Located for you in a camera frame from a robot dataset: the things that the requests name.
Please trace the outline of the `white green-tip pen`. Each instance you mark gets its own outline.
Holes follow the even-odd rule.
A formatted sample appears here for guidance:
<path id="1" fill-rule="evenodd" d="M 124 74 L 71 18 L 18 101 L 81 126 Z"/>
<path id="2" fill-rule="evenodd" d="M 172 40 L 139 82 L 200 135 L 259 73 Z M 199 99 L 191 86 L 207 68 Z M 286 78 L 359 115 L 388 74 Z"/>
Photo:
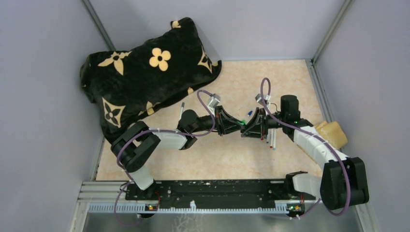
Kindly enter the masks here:
<path id="1" fill-rule="evenodd" d="M 183 112 L 184 112 L 184 108 L 185 108 L 185 103 L 182 102 L 181 107 L 180 107 L 179 120 L 182 118 L 182 114 L 183 114 Z"/>

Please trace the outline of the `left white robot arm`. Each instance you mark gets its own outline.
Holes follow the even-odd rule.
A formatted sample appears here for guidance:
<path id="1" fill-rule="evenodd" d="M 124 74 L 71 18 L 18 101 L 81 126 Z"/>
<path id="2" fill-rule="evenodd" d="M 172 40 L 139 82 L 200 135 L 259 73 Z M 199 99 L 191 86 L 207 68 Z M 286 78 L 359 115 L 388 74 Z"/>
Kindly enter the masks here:
<path id="1" fill-rule="evenodd" d="M 201 134 L 217 132 L 225 135 L 240 131 L 245 123 L 228 115 L 222 106 L 207 116 L 199 117 L 194 110 L 182 113 L 176 130 L 149 128 L 143 121 L 134 124 L 111 145 L 120 167 L 136 186 L 137 194 L 144 200 L 155 194 L 154 179 L 145 166 L 146 161 L 160 148 L 186 150 Z"/>

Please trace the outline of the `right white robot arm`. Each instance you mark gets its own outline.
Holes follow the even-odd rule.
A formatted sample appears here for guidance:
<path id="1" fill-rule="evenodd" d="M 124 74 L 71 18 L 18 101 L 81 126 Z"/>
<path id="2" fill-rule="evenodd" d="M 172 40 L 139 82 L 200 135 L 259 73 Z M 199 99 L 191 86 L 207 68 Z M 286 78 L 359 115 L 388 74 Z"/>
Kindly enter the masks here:
<path id="1" fill-rule="evenodd" d="M 264 108 L 257 108 L 252 119 L 241 130 L 242 137 L 264 138 L 272 136 L 274 129 L 297 144 L 322 169 L 321 177 L 306 172 L 288 174 L 289 183 L 283 192 L 289 199 L 302 193 L 320 198 L 329 210 L 369 201 L 366 167 L 359 157 L 350 158 L 327 142 L 313 125 L 300 117 L 299 101 L 295 95 L 280 98 L 280 111 L 272 116 Z"/>

